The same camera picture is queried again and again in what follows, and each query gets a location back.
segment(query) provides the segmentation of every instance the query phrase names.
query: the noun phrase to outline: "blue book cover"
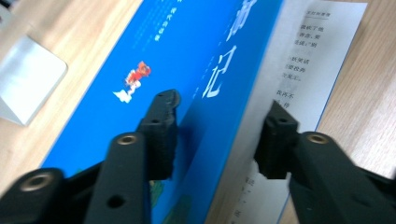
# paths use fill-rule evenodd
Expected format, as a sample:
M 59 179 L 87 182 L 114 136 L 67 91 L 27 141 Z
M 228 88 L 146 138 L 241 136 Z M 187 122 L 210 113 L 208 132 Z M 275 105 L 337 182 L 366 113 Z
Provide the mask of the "blue book cover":
M 181 95 L 172 177 L 152 181 L 153 223 L 204 223 L 282 0 L 145 0 L 43 167 L 71 176 L 135 131 L 154 96 Z

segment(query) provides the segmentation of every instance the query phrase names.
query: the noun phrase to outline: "wooden surface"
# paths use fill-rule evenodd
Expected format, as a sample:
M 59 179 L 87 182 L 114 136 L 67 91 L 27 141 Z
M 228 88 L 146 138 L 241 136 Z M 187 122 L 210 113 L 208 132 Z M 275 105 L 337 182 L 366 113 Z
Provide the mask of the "wooden surface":
M 359 166 L 391 177 L 396 164 L 396 1 L 371 0 L 319 131 Z M 0 194 L 39 166 L 141 1 L 21 0 L 14 13 L 68 72 L 28 127 L 0 119 Z M 282 223 L 295 223 L 288 206 Z

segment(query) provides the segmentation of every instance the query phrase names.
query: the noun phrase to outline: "table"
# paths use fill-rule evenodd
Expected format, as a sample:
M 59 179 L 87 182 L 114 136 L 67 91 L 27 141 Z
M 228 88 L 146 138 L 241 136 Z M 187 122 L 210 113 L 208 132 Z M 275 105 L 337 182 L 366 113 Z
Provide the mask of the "table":
M 396 164 L 396 2 L 369 0 L 318 130 L 359 166 L 391 177 Z M 68 64 L 32 123 L 0 119 L 0 194 L 37 168 L 141 0 L 20 0 L 31 36 Z M 296 222 L 288 205 L 282 223 Z

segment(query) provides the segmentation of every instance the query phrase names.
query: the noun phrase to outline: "printed page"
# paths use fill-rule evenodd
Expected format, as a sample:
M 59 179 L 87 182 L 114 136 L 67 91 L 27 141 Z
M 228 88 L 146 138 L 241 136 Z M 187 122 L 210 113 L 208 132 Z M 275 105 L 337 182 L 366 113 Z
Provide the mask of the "printed page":
M 316 1 L 291 38 L 293 48 L 281 70 L 275 99 L 299 122 L 299 132 L 314 131 L 356 33 L 366 3 Z M 289 197 L 287 180 L 267 180 L 251 164 L 229 223 L 277 223 Z

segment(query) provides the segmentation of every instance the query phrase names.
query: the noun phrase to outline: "black plastic part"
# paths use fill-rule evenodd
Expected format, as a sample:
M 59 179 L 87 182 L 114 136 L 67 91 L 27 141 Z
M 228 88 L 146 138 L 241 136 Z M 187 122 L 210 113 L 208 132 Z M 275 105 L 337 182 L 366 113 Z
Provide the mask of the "black plastic part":
M 171 176 L 177 145 L 177 91 L 163 91 L 155 96 L 137 131 L 146 137 L 148 179 L 163 180 Z
M 146 142 L 125 133 L 111 143 L 84 223 L 150 223 Z
M 298 137 L 297 127 L 298 122 L 274 101 L 262 126 L 254 155 L 260 173 L 268 179 L 286 178 L 290 147 Z
M 58 169 L 35 170 L 21 177 L 0 201 L 0 223 L 45 223 L 63 201 L 64 175 Z
M 307 180 L 308 185 L 297 190 L 303 196 L 296 197 L 293 185 L 290 191 L 302 223 L 395 223 L 396 213 L 384 195 L 329 136 L 302 133 L 298 142 L 293 155 L 300 162 L 303 182 Z M 312 204 L 298 199 L 312 196 Z M 308 208 L 312 215 L 306 214 Z

